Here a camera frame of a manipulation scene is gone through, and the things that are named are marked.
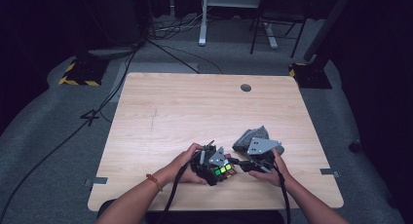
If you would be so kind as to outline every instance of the forearm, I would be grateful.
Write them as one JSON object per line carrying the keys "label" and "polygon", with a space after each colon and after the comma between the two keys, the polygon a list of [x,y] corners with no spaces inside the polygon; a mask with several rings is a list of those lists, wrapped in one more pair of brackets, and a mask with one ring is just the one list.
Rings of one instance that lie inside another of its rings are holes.
{"label": "forearm", "polygon": [[[155,172],[153,176],[158,179],[162,187],[165,187],[171,180],[169,174],[162,169]],[[136,220],[142,220],[148,207],[159,192],[155,182],[145,179],[117,199],[102,213],[96,223],[135,224]]]}
{"label": "forearm", "polygon": [[300,206],[309,223],[348,223],[334,209],[313,195],[293,177],[285,180],[286,191]]}

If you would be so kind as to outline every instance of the metal bracket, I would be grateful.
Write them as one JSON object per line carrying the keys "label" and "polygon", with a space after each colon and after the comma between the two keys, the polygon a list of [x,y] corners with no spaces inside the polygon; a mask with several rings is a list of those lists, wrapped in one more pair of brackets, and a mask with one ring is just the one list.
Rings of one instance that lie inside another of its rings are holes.
{"label": "metal bracket", "polygon": [[341,174],[338,171],[334,171],[332,168],[321,168],[319,171],[322,175],[332,174],[334,177],[341,177]]}
{"label": "metal bracket", "polygon": [[253,137],[246,153],[248,155],[261,155],[280,145],[282,143],[277,140]]}
{"label": "metal bracket", "polygon": [[210,157],[209,162],[211,164],[217,165],[219,167],[224,167],[227,162],[225,162],[224,148],[220,147],[216,152]]}
{"label": "metal bracket", "polygon": [[106,184],[106,183],[107,183],[107,177],[95,177],[94,179],[87,178],[85,182],[83,183],[83,186],[93,187],[94,184]]}

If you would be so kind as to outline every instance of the gray carpet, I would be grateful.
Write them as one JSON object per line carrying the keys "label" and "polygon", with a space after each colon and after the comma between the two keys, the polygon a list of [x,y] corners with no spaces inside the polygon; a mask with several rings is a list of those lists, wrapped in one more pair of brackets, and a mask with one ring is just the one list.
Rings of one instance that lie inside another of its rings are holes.
{"label": "gray carpet", "polygon": [[[316,36],[322,21],[310,20],[304,30],[295,58],[290,58],[294,41],[278,39],[280,48],[270,49],[266,38],[258,38],[254,54],[249,54],[252,33],[247,20],[216,20],[208,25],[206,46],[198,46],[199,28],[182,32],[168,40],[155,41],[201,56],[169,50],[182,60],[198,64],[201,73],[288,75],[287,66],[303,61],[302,55]],[[274,26],[282,33],[282,26]],[[6,203],[22,178],[84,120],[80,116],[97,109],[108,96],[124,68],[125,58],[110,62],[101,87],[59,85],[72,57],[63,61],[49,75],[50,88],[28,104],[0,137],[0,206]],[[133,58],[133,67],[142,64],[173,63],[175,70],[185,69],[177,60],[150,44],[145,44]],[[321,145],[331,167],[342,175],[337,178],[344,198],[338,208],[352,223],[403,223],[399,212],[387,203],[384,181],[364,154],[353,154],[348,145],[357,139],[357,126],[340,76],[332,63],[325,67],[332,90],[301,90]],[[111,120],[117,103],[102,109]],[[96,213],[87,207],[90,188],[84,186],[93,178],[110,122],[100,118],[85,126],[38,167],[22,184],[12,199],[4,223],[93,223]],[[300,210],[292,211],[292,223],[306,223]]]}

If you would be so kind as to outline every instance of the table leg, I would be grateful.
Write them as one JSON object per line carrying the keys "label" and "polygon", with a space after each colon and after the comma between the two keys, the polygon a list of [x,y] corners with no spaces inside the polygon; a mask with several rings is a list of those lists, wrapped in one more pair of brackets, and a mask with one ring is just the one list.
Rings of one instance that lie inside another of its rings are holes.
{"label": "table leg", "polygon": [[270,42],[271,49],[277,49],[279,45],[277,44],[276,38],[274,37],[274,32],[271,23],[263,22],[265,33],[267,33],[268,41]]}
{"label": "table leg", "polygon": [[203,0],[203,21],[201,23],[199,45],[204,46],[207,43],[207,0]]}

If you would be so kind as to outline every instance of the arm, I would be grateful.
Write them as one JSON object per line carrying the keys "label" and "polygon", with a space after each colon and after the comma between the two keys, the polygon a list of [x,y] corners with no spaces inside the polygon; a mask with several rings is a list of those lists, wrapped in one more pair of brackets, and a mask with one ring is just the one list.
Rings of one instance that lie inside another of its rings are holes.
{"label": "arm", "polygon": [[[165,187],[170,182],[173,182],[179,169],[191,159],[195,151],[201,149],[201,145],[192,144],[187,151],[182,152],[170,164],[152,175],[158,179],[161,187]],[[204,179],[198,177],[189,167],[179,181],[207,184]],[[146,179],[117,199],[102,213],[96,223],[139,223],[159,192],[157,184]]]}
{"label": "arm", "polygon": [[[348,223],[341,215],[295,180],[288,172],[280,154],[275,149],[273,149],[273,153],[276,156],[276,163],[279,166],[280,172],[285,179],[286,191],[300,206],[309,223]],[[250,171],[249,175],[266,180],[275,186],[280,186],[280,179],[275,171],[273,173]]]}

